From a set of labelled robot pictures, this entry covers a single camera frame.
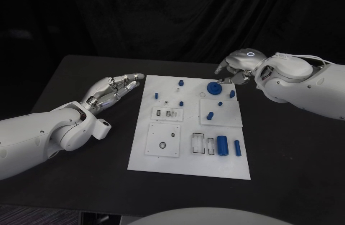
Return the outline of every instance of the black backdrop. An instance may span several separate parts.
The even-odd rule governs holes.
[[[251,47],[345,63],[344,0],[0,2],[0,119],[31,111],[68,54],[218,63]]]

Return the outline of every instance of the robotic hand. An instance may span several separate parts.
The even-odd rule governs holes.
[[[81,103],[0,121],[0,180],[45,162],[59,150],[78,149],[91,136],[106,137],[111,126],[96,115],[117,103],[143,78],[140,73],[104,78]]]
[[[322,61],[321,66],[306,60]],[[233,52],[215,74],[227,67],[233,77],[223,83],[246,84],[254,76],[257,88],[279,103],[290,102],[301,109],[329,118],[345,119],[345,66],[312,55],[276,53],[272,57],[254,49]]]

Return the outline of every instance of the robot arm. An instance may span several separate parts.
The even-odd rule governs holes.
[[[312,66],[308,60],[322,61]],[[221,62],[234,74],[223,83],[246,84],[254,76],[257,88],[270,100],[295,106],[329,118],[345,119],[345,66],[312,55],[276,53],[272,57],[253,49],[233,52]]]
[[[45,162],[59,150],[78,149],[91,136],[107,136],[111,125],[96,114],[117,103],[143,77],[136,73],[104,78],[80,103],[0,121],[0,180]]]

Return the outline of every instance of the small blue part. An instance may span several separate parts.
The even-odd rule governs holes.
[[[238,140],[236,140],[236,156],[243,156],[241,155],[241,147],[240,147],[240,141]]]
[[[217,144],[218,144],[218,155],[227,156],[228,155],[228,138],[227,138],[227,136],[217,137]]]
[[[230,98],[234,98],[236,97],[236,91],[233,90],[231,92],[230,92]]]
[[[217,82],[211,82],[207,85],[207,90],[208,90],[210,94],[217,95],[217,94],[221,93],[223,88],[221,88],[221,85]]]
[[[207,116],[207,119],[211,120],[214,117],[214,112],[210,112],[208,116]]]

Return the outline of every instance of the dark table surface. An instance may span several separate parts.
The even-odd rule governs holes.
[[[217,65],[67,56],[32,112],[80,101],[104,77],[217,79]],[[237,86],[251,180],[129,171],[145,81],[97,117],[113,128],[0,181],[0,204],[147,216],[189,207],[246,210],[296,225],[345,221],[345,123],[270,101],[254,82]]]

